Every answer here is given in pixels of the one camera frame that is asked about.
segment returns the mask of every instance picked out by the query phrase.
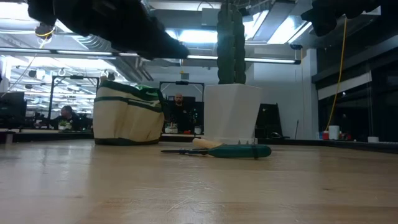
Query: white container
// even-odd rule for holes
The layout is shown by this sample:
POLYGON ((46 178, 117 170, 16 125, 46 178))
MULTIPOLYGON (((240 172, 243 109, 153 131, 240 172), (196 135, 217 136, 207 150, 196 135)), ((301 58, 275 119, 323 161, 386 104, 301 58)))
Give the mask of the white container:
POLYGON ((379 137, 369 136, 368 142, 377 143, 377 142, 379 142, 379 137))
POLYGON ((195 134, 201 134, 201 127, 195 127, 194 132, 195 134))
POLYGON ((329 126, 329 139, 330 140, 338 140, 338 136, 340 135, 340 127, 337 125, 329 126))
POLYGON ((253 143, 262 89, 243 84, 205 88, 203 139, 226 144, 253 143))

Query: seated person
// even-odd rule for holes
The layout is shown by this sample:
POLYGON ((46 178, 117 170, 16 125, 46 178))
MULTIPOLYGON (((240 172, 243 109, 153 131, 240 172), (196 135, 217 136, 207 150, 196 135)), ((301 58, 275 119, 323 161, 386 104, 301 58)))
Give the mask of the seated person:
MULTIPOLYGON (((58 124, 60 121, 69 122, 72 126, 73 131, 80 130, 80 118, 79 116, 73 112, 71 106, 64 106, 61 109, 61 116, 56 117, 55 119, 51 119, 49 124, 53 126, 55 129, 58 129, 58 124)), ((43 123, 36 124, 36 126, 43 126, 43 123)))
POLYGON ((170 107, 171 121, 177 123, 178 131, 192 130, 190 122, 190 108, 182 100, 182 94, 177 93, 174 97, 174 103, 170 107))

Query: cactus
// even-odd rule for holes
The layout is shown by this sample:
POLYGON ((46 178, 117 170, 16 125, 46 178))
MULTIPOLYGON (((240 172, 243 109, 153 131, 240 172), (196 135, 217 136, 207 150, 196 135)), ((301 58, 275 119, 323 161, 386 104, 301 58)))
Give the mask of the cactus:
POLYGON ((218 84, 246 83, 244 26, 234 4, 223 4, 218 13, 218 84))

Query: green bag trim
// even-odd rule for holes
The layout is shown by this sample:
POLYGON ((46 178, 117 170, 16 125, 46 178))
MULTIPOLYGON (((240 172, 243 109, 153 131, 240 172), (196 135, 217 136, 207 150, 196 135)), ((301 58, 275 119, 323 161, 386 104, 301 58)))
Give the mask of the green bag trim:
POLYGON ((116 90, 116 91, 122 91, 124 93, 130 93, 142 100, 159 100, 159 97, 157 95, 148 95, 147 93, 155 93, 157 90, 156 88, 143 88, 141 90, 138 90, 136 87, 133 86, 129 86, 129 85, 125 85, 125 84, 120 84, 117 82, 112 82, 112 81, 108 81, 108 80, 104 80, 102 81, 101 85, 99 86, 101 87, 106 87, 106 88, 110 88, 112 90, 116 90))
POLYGON ((100 145, 110 145, 110 146, 138 146, 138 145, 148 145, 148 144, 157 144, 159 142, 159 139, 155 139, 152 141, 146 141, 146 142, 137 142, 137 141, 132 141, 130 139, 124 139, 124 138, 114 138, 114 139, 99 139, 99 138, 94 138, 95 144, 100 144, 100 145))
POLYGON ((162 108, 161 107, 153 107, 153 106, 149 106, 143 103, 138 103, 135 102, 135 100, 133 99, 129 99, 129 98, 125 98, 125 97, 121 97, 121 96, 102 96, 102 97, 97 97, 94 100, 94 103, 99 102, 99 101, 122 101, 127 103, 128 105, 133 105, 133 106, 138 106, 144 109, 148 109, 157 113, 162 113, 162 108))

